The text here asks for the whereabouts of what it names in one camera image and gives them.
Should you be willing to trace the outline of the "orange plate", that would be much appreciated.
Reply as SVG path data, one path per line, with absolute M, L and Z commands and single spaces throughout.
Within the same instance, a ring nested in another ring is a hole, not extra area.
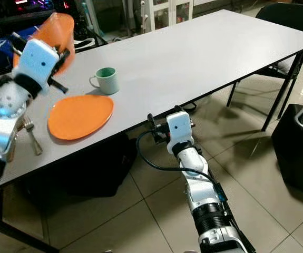
M 84 94 L 64 98 L 54 104 L 47 119 L 50 134 L 72 141 L 102 128 L 114 111 L 114 101 L 103 95 Z

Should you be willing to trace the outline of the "orange bowl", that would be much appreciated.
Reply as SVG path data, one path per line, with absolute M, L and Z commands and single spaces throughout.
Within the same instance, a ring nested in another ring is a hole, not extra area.
M 19 56 L 23 53 L 26 43 L 35 38 L 54 48 L 58 54 L 64 49 L 70 51 L 70 55 L 65 61 L 64 66 L 57 72 L 57 74 L 62 74 L 69 68 L 75 58 L 76 49 L 73 37 L 74 26 L 75 22 L 71 15 L 52 14 L 38 27 L 38 30 L 34 32 L 28 40 L 23 40 L 17 34 L 14 35 L 12 41 L 13 51 L 15 53 L 13 58 L 13 69 L 18 65 Z

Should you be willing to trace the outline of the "green mug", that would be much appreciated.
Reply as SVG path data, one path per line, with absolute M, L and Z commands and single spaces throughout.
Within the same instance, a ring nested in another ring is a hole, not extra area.
M 103 94 L 111 95 L 120 90 L 116 69 L 112 67 L 97 70 L 93 77 L 89 78 L 89 82 Z

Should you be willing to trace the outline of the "white metal rack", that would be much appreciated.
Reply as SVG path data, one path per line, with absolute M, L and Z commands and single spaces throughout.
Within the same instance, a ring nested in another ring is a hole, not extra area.
M 143 34 L 191 20 L 194 0 L 122 0 L 128 31 Z

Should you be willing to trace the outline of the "black computer case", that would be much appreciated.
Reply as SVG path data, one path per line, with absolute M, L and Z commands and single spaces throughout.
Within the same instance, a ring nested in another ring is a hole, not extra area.
M 75 0 L 0 0 L 1 15 L 10 20 L 44 18 L 53 13 L 77 14 Z

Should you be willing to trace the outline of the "black bin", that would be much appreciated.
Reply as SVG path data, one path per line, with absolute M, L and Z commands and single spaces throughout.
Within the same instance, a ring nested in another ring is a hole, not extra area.
M 288 104 L 271 139 L 284 183 L 303 192 L 303 104 Z

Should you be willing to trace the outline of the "grey table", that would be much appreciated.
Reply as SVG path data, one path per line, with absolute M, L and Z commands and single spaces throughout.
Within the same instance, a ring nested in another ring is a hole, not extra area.
M 147 115 L 218 91 L 240 78 L 303 50 L 303 32 L 221 10 L 158 31 L 77 53 L 56 80 L 69 96 L 94 93 L 96 70 L 116 69 L 119 91 L 111 96 L 108 122 L 88 137 L 62 141 L 47 128 L 48 114 L 65 94 L 52 87 L 27 109 L 43 154 L 35 155 L 26 133 L 19 134 L 13 161 L 0 183 L 12 182 L 89 145 L 136 127 Z

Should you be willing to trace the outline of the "blue bag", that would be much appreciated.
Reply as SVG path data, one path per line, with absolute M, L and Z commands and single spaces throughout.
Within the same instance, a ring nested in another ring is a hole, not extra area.
M 12 41 L 14 39 L 14 35 L 17 34 L 23 40 L 28 40 L 37 30 L 37 26 L 31 26 L 21 31 L 0 37 L 0 74 L 13 68 L 13 57 L 15 56 L 15 53 L 13 51 Z

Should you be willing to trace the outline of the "black chair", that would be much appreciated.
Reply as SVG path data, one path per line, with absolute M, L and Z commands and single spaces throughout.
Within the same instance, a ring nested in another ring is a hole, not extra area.
M 303 32 L 303 4 L 301 3 L 274 3 L 260 9 L 256 14 L 256 18 Z M 288 99 L 296 84 L 302 63 L 303 51 L 300 51 L 296 55 L 277 61 L 270 66 L 254 72 L 255 75 L 281 78 L 283 80 L 283 85 L 272 104 L 271 111 L 267 113 L 266 120 L 261 129 L 263 132 L 267 129 L 272 120 L 272 114 L 281 102 L 283 105 L 277 118 L 281 118 L 283 115 L 286 103 L 288 103 Z

